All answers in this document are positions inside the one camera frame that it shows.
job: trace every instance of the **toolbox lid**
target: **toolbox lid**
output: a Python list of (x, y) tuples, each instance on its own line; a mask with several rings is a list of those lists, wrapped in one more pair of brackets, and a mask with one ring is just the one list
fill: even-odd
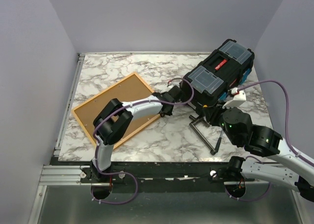
[(201, 65), (188, 77), (192, 80), (192, 86), (200, 93), (207, 90), (209, 94), (212, 94), (224, 82)]
[(245, 47), (233, 41), (228, 41), (219, 50), (240, 64), (243, 64), (252, 55)]

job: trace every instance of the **wooden frame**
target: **wooden frame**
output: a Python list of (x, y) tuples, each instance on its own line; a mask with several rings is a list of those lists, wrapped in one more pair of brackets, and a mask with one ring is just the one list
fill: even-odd
[[(81, 107), (83, 107), (84, 105), (88, 104), (91, 101), (95, 101), (95, 99), (104, 94), (105, 92), (109, 91), (110, 89), (116, 87), (117, 85), (120, 85), (123, 83), (123, 81), (136, 76), (141, 83), (144, 84), (144, 86), (151, 92), (153, 93), (154, 90), (139, 76), (138, 73), (131, 73), (130, 75), (126, 76), (125, 78), (123, 78), (122, 80), (118, 81), (117, 83), (111, 85), (110, 87), (108, 87), (107, 89), (103, 90), (102, 92), (94, 95), (92, 98), (88, 99), (87, 101), (85, 101), (84, 103), (76, 106), (75, 108), (73, 108), (71, 110), (71, 113), (73, 114), (74, 118), (76, 119), (76, 121), (79, 123), (80, 127), (83, 129), (84, 133), (86, 134), (86, 136), (88, 137), (88, 139), (92, 142), (92, 144), (94, 146), (96, 146), (96, 142), (94, 140), (94, 138), (90, 135), (90, 133), (88, 132), (88, 130), (86, 129), (85, 125), (83, 124), (83, 122), (81, 121), (80, 117), (78, 116), (78, 114), (76, 113), (76, 110), (80, 109)], [(135, 129), (134, 131), (132, 131), (129, 135), (123, 137), (119, 142), (117, 142), (114, 146), (114, 149), (118, 148), (119, 146), (121, 146), (124, 142), (126, 142), (127, 140), (129, 140), (131, 137), (133, 137), (135, 134), (139, 133), (140, 131), (142, 131), (145, 127), (147, 127), (148, 125), (150, 125), (152, 122), (156, 121), (158, 118), (160, 118), (160, 115), (155, 115), (152, 118), (150, 118), (147, 122), (145, 122), (144, 124), (142, 124), (140, 127), (138, 127), (137, 129)]]

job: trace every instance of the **cork board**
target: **cork board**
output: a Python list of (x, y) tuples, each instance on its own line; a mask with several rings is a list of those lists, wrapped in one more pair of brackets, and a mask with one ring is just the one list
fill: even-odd
[[(152, 93), (153, 89), (151, 89), (137, 73), (132, 73), (72, 109), (72, 114), (85, 132), (86, 136), (92, 144), (96, 146), (96, 140), (93, 138), (95, 129), (93, 121), (110, 100), (117, 98), (121, 102), (134, 101), (146, 98)], [(115, 144), (114, 149), (122, 145), (158, 118), (160, 118), (160, 115), (150, 115), (132, 121), (122, 139)]]

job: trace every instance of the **table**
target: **table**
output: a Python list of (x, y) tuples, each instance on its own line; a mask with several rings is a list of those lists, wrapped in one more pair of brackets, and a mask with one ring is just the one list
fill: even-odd
[[(156, 91), (166, 91), (167, 81), (182, 77), (210, 53), (201, 54), (138, 54), (102, 53), (86, 54), (72, 108), (83, 103), (132, 72), (139, 75)], [(244, 84), (258, 80), (253, 68)], [(247, 102), (240, 109), (251, 115), (254, 124), (272, 128), (261, 88), (257, 85), (245, 90)], [(189, 127), (188, 116), (196, 113), (187, 106), (175, 107), (172, 116), (161, 118), (113, 151), (113, 161), (137, 162), (227, 162), (231, 156), (249, 155), (242, 148), (232, 145), (224, 135), (219, 152), (211, 155), (209, 149)], [(212, 145), (221, 129), (197, 127)], [(85, 136), (72, 114), (66, 124), (61, 141), (59, 161), (90, 161), (95, 148)]]

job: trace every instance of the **wire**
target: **wire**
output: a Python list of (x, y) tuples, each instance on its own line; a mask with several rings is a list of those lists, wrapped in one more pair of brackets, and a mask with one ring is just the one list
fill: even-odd
[[(261, 164), (264, 164), (261, 160), (259, 160), (258, 158), (255, 158), (254, 156), (246, 156), (245, 159), (248, 159), (248, 158), (252, 158), (252, 159), (255, 159), (257, 160), (259, 163)], [(241, 202), (254, 202), (254, 201), (258, 201), (258, 200), (261, 200), (262, 198), (264, 198), (266, 195), (268, 195), (269, 191), (270, 191), (270, 187), (271, 187), (271, 183), (269, 182), (268, 183), (268, 187), (267, 187), (267, 190), (265, 191), (264, 194), (262, 194), (261, 196), (257, 197), (257, 198), (253, 198), (253, 199), (241, 199), (241, 198), (236, 198), (236, 197), (233, 197), (229, 191), (225, 188), (225, 191), (226, 193), (228, 194), (228, 196), (234, 200), (237, 200), (237, 201), (241, 201)]]
[(193, 88), (193, 86), (191, 85), (190, 82), (188, 82), (186, 79), (183, 79), (183, 78), (174, 78), (174, 79), (170, 80), (169, 82), (171, 82), (171, 81), (173, 81), (173, 80), (179, 80), (179, 79), (185, 81), (185, 82), (190, 86), (190, 88), (191, 88), (192, 94), (191, 94), (191, 97), (190, 97), (187, 101), (181, 102), (181, 103), (171, 103), (171, 102), (162, 101), (162, 100), (142, 100), (142, 101), (136, 102), (136, 103), (134, 103), (134, 104), (132, 104), (132, 105), (123, 106), (123, 107), (117, 109), (117, 110), (114, 111), (112, 114), (110, 114), (108, 117), (106, 117), (106, 118), (95, 128), (95, 130), (94, 130), (94, 132), (93, 132), (93, 137), (94, 137), (94, 138), (96, 139), (96, 141), (97, 141), (97, 146), (96, 146), (96, 150), (95, 150), (95, 167), (96, 167), (98, 173), (100, 173), (100, 174), (102, 174), (102, 175), (110, 175), (110, 176), (112, 176), (112, 175), (119, 175), (119, 174), (128, 175), (128, 176), (132, 177), (133, 180), (134, 180), (134, 182), (135, 182), (135, 191), (134, 191), (133, 195), (132, 195), (129, 199), (125, 200), (125, 201), (121, 201), (121, 202), (111, 202), (111, 201), (96, 199), (96, 198), (94, 197), (93, 189), (91, 189), (91, 195), (92, 195), (92, 197), (93, 197), (92, 200), (96, 200), (96, 201), (98, 201), (99, 203), (107, 203), (107, 204), (125, 204), (125, 203), (128, 203), (128, 202), (132, 201), (132, 200), (136, 197), (137, 192), (138, 192), (138, 182), (137, 182), (137, 180), (136, 180), (136, 178), (135, 178), (135, 176), (134, 176), (133, 174), (131, 174), (131, 173), (129, 173), (129, 172), (125, 172), (125, 171), (124, 171), (124, 172), (102, 172), (102, 171), (100, 170), (99, 165), (98, 165), (98, 150), (99, 150), (99, 144), (100, 144), (101, 142), (100, 142), (100, 140), (99, 140), (99, 139), (97, 138), (97, 136), (96, 136), (96, 133), (97, 133), (97, 131), (99, 130), (99, 128), (100, 128), (106, 121), (108, 121), (112, 116), (116, 115), (118, 112), (120, 112), (120, 111), (122, 111), (122, 110), (125, 110), (125, 109), (127, 109), (127, 108), (130, 108), (130, 107), (136, 106), (136, 105), (145, 104), (145, 103), (150, 103), (150, 102), (157, 102), (157, 103), (168, 104), (168, 105), (173, 105), (173, 106), (179, 106), (179, 105), (186, 105), (186, 104), (188, 104), (189, 102), (191, 102), (191, 100), (192, 100), (193, 97), (194, 97), (194, 88)]
[(290, 138), (289, 138), (289, 131), (288, 131), (288, 119), (289, 119), (289, 97), (288, 97), (288, 92), (286, 90), (286, 88), (284, 87), (284, 85), (282, 85), (279, 81), (276, 80), (264, 80), (264, 81), (260, 81), (260, 82), (256, 82), (256, 83), (252, 83), (252, 84), (248, 84), (246, 86), (242, 86), (239, 87), (237, 90), (244, 90), (246, 88), (258, 85), (258, 84), (262, 84), (262, 83), (276, 83), (277, 85), (279, 85), (281, 87), (281, 89), (283, 90), (284, 94), (285, 94), (285, 98), (286, 98), (286, 117), (285, 117), (285, 135), (286, 135), (286, 142), (287, 145), (289, 147), (289, 149), (297, 156), (299, 157), (301, 160), (303, 160), (304, 162), (306, 162), (307, 164), (311, 165), (312, 167), (314, 167), (314, 163), (312, 163), (310, 160), (308, 160), (307, 158), (303, 157), (300, 153), (295, 150), (295, 148), (292, 146), (291, 142), (290, 142)]

